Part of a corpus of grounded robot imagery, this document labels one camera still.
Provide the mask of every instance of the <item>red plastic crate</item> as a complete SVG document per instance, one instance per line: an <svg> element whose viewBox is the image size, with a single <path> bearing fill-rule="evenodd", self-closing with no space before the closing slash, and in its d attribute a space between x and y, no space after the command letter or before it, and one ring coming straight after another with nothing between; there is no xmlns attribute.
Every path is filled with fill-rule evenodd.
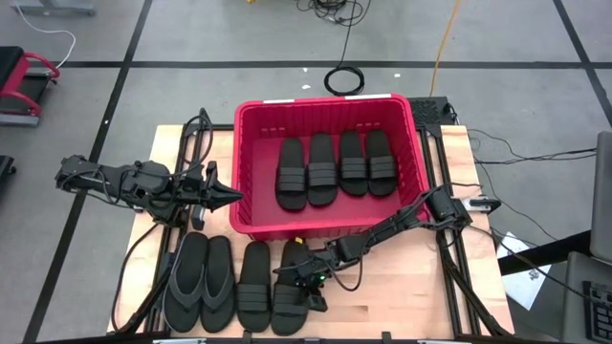
<svg viewBox="0 0 612 344"><path fill-rule="evenodd" d="M308 204L300 212L283 210L276 203L274 182L284 138L302 140L306 166L313 134L331 135L338 159L342 132L357 130L364 139L372 129L382 129L389 136L398 162L398 190L393 194L356 198L339 188L332 204L322 208ZM363 231L411 204L428 188L410 104L399 95L245 102L236 109L234 119L231 187L244 198L229 206L229 222L255 240L336 237Z"/></svg>

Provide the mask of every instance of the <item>slide sandal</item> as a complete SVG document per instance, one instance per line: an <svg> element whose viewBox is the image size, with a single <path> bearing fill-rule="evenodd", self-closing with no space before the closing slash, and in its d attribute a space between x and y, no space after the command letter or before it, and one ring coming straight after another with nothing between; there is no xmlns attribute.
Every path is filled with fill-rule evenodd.
<svg viewBox="0 0 612 344"><path fill-rule="evenodd" d="M281 208L298 211L306 206L304 147L295 138L284 139L280 147L275 185L276 202Z"/></svg>
<svg viewBox="0 0 612 344"><path fill-rule="evenodd" d="M379 197L392 194L398 186L397 164L384 131L367 133L365 150L370 166L370 192Z"/></svg>
<svg viewBox="0 0 612 344"><path fill-rule="evenodd" d="M238 321L252 333L264 332L270 325L270 248L252 242L245 257L237 286Z"/></svg>
<svg viewBox="0 0 612 344"><path fill-rule="evenodd" d="M327 134L314 134L310 141L308 163L308 202L325 206L338 195L338 170L332 138Z"/></svg>
<svg viewBox="0 0 612 344"><path fill-rule="evenodd" d="M367 160L356 131L344 132L340 136L340 187L353 196L367 193Z"/></svg>
<svg viewBox="0 0 612 344"><path fill-rule="evenodd" d="M306 254L305 246L289 241L283 248L280 266L290 267ZM295 286L295 275L281 272L274 284L272 331L276 335L291 335L299 331L308 316L308 298L304 288Z"/></svg>

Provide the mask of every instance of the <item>white paper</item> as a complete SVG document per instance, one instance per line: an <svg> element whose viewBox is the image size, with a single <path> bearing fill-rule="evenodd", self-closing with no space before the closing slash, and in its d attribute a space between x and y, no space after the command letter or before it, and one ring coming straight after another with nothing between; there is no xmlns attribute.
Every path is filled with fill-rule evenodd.
<svg viewBox="0 0 612 344"><path fill-rule="evenodd" d="M508 232L501 242L516 253L529 248L527 245L525 245L525 243L516 239L514 234L511 232ZM507 255L511 254L505 247L500 245L497 249L497 259L503 258ZM539 268L548 274L551 266L548 265ZM531 269L503 276L502 281L508 296L510 296L514 301L528 311L534 304L537 293L539 292L540 288L542 288L545 278L546 276L544 276L538 270Z"/></svg>

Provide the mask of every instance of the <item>wooden table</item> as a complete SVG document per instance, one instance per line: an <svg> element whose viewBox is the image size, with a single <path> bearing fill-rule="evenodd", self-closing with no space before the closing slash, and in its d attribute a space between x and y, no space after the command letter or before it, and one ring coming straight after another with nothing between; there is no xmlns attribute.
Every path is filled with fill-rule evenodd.
<svg viewBox="0 0 612 344"><path fill-rule="evenodd" d="M165 164L173 170L176 164L181 125L161 125L157 128L150 160ZM470 151L470 142L463 126L443 127L448 168L455 183L478 183L478 176ZM209 160L217 161L219 180L225 185L231 181L232 132L217 131L209 154ZM438 183L441 180L435 157L435 144L430 145L434 154L434 166ZM457 197L476 196L478 187L454 186ZM232 244L236 278L242 268L242 257L251 239L235 232L229 223L229 206L214 214L207 212L204 233L208 237L225 235ZM473 225L489 229L487 216L470 214ZM137 214L132 227L129 246L151 227L147 214ZM506 295L495 257L492 239L475 230L463 231L465 249L470 266L471 282L497 321L514 332ZM123 278L123 287L117 305L116 317L124 324L138 308L149 292L155 271L162 230L146 238L133 252ZM309 240L313 248L321 247L322 240ZM280 264L284 242L272 242L272 267ZM435 243L435 234L424 229L405 232L372 249L364 258L364 275L361 287L355 292L342 290L333 279L322 290L329 305L328 312L309 312L304 327L294 337L320 338L381 338L381 332L389 331L393 338L452 338L447 297L442 267ZM358 269L339 273L345 283L357 280ZM464 333L470 331L465 308L465 298L458 288L459 309ZM200 322L189 333L177 336L242 337L243 328L234 316L232 322L220 333L206 333ZM270 328L254 337L274 337Z"/></svg>

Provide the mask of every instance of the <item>black flip-flop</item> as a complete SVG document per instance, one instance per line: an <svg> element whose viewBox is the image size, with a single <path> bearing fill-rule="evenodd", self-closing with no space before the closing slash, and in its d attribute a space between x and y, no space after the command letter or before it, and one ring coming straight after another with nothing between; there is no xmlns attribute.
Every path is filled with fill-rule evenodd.
<svg viewBox="0 0 612 344"><path fill-rule="evenodd" d="M207 258L206 235L189 232L179 247L162 301L165 322L176 332L188 332L198 321Z"/></svg>
<svg viewBox="0 0 612 344"><path fill-rule="evenodd" d="M225 329L236 312L236 280L233 275L230 240L215 236L208 240L208 263L200 320L208 333Z"/></svg>

